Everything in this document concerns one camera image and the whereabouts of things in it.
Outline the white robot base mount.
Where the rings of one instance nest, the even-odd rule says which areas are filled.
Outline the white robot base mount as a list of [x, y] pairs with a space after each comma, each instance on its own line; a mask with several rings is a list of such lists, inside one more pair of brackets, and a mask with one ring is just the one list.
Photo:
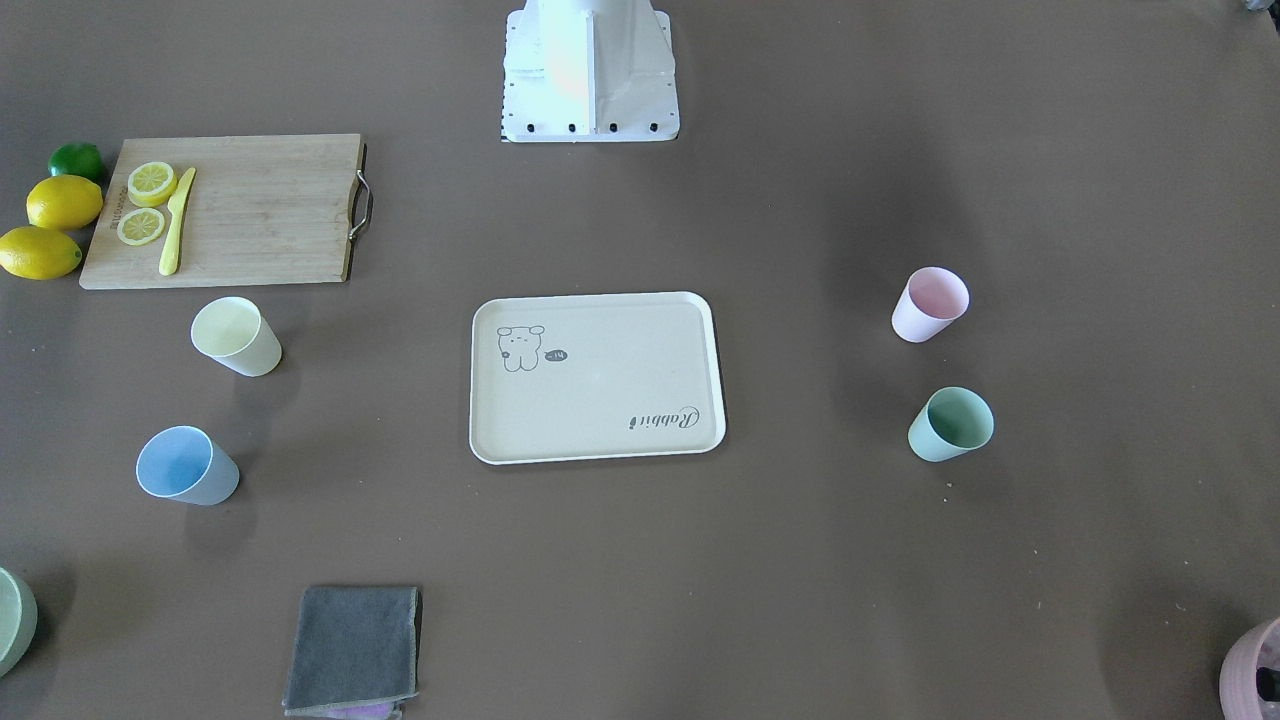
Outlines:
[[527, 1], [506, 19], [503, 67], [506, 142], [678, 136], [671, 20], [649, 1]]

